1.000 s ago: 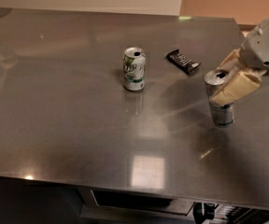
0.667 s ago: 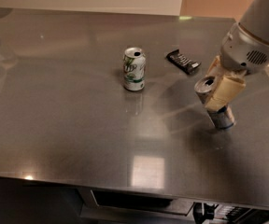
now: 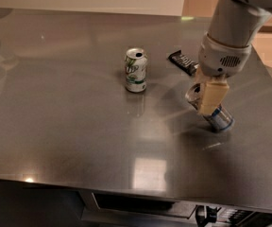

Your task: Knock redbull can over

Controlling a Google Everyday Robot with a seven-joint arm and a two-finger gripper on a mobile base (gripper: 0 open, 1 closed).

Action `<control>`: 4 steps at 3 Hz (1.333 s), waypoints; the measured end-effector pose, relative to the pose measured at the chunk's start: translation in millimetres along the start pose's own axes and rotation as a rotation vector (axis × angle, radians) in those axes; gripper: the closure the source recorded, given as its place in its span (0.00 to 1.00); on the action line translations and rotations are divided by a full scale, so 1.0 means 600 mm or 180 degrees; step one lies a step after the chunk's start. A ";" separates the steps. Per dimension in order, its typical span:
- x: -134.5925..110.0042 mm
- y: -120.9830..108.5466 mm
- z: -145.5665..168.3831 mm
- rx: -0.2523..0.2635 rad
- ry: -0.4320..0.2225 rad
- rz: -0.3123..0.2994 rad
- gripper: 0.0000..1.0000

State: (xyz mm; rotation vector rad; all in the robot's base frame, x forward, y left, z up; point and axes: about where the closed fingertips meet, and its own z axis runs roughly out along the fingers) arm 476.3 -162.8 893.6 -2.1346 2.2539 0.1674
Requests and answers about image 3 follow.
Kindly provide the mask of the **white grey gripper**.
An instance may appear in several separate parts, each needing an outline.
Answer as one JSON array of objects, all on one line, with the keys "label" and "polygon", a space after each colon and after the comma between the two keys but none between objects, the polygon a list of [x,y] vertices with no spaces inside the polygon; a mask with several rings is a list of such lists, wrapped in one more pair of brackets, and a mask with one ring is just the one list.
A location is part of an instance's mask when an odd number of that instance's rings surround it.
[{"label": "white grey gripper", "polygon": [[250,56],[252,46],[231,47],[221,44],[205,34],[198,53],[194,84],[200,84],[201,96],[198,112],[211,115],[225,98],[230,86],[226,79],[241,72]]}]

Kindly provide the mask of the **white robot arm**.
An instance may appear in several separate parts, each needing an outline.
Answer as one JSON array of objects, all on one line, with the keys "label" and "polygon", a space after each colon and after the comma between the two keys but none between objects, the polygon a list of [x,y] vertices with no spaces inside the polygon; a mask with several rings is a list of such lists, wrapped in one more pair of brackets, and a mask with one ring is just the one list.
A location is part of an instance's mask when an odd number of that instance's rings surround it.
[{"label": "white robot arm", "polygon": [[198,53],[200,114],[210,115],[220,105],[230,88],[227,78],[242,71],[252,40],[270,16],[272,0],[218,0]]}]

